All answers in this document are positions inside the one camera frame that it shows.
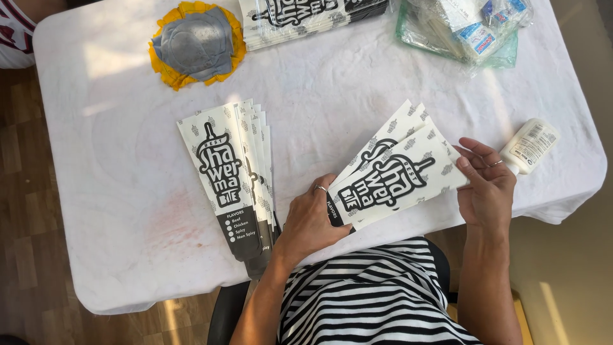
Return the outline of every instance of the fingernail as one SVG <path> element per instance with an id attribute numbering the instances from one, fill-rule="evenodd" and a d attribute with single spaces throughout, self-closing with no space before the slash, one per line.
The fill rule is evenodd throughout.
<path id="1" fill-rule="evenodd" d="M 458 164 L 463 168 L 466 168 L 467 166 L 470 165 L 470 163 L 468 162 L 468 158 L 466 157 L 458 158 Z"/>

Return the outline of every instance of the red and white clothing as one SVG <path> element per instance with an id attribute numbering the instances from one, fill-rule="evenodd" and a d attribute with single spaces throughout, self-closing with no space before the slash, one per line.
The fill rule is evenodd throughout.
<path id="1" fill-rule="evenodd" d="M 35 27 L 12 0 L 0 0 L 0 68 L 26 68 L 34 64 Z"/>

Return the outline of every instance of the woman's left hand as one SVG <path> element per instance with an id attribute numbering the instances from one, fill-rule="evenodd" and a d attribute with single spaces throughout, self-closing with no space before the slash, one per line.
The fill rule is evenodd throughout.
<path id="1" fill-rule="evenodd" d="M 351 224 L 342 227 L 330 224 L 326 192 L 315 188 L 318 184 L 327 189 L 334 178 L 334 174 L 317 178 L 306 193 L 289 204 L 287 221 L 273 247 L 273 255 L 280 255 L 290 269 L 312 253 L 335 244 L 351 230 Z"/>

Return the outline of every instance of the hand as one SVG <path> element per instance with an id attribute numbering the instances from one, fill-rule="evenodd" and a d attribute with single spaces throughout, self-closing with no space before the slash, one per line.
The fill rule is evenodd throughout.
<path id="1" fill-rule="evenodd" d="M 351 224 L 342 227 L 330 224 L 326 192 L 315 188 L 318 184 L 327 189 L 334 178 L 333 174 L 317 178 L 306 193 L 289 204 L 287 221 L 273 247 L 273 255 L 280 255 L 291 269 L 312 253 L 335 244 L 351 230 Z"/>
<path id="2" fill-rule="evenodd" d="M 467 225 L 474 225 L 489 231 L 503 229 L 508 232 L 511 223 L 513 190 L 517 179 L 493 148 L 477 140 L 461 138 L 455 146 L 462 157 L 456 165 L 470 180 L 470 185 L 458 188 L 460 214 Z"/>

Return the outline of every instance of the yellow fabric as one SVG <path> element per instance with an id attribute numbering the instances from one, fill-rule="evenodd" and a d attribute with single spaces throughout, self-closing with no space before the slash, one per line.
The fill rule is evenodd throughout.
<path id="1" fill-rule="evenodd" d="M 224 12 L 230 26 L 232 27 L 232 46 L 234 47 L 234 54 L 231 56 L 232 60 L 232 70 L 230 73 L 226 74 L 218 74 L 217 76 L 212 77 L 211 79 L 205 80 L 204 84 L 206 86 L 211 85 L 214 82 L 222 82 L 226 80 L 238 66 L 238 63 L 243 61 L 245 57 L 245 53 L 247 49 L 245 47 L 245 42 L 243 42 L 243 34 L 241 33 L 240 23 L 234 17 L 232 12 L 226 10 L 221 6 L 217 6 L 215 4 L 209 5 L 205 4 L 202 1 L 195 2 L 187 2 L 183 1 L 179 4 L 179 7 L 176 9 L 172 9 L 168 12 L 164 18 L 158 20 L 159 30 L 156 32 L 153 37 L 157 37 L 162 33 L 162 27 L 168 23 L 171 23 L 178 19 L 184 19 L 186 14 L 192 13 L 204 13 L 212 8 L 219 7 L 219 9 Z M 171 86 L 175 91 L 178 91 L 181 87 L 189 83 L 198 82 L 199 80 L 192 78 L 190 76 L 186 76 L 175 71 L 172 67 L 168 66 L 162 60 L 158 58 L 158 55 L 155 54 L 155 49 L 153 49 L 153 43 L 149 42 L 149 56 L 151 58 L 151 67 L 156 73 L 161 73 L 161 79 L 164 83 Z"/>

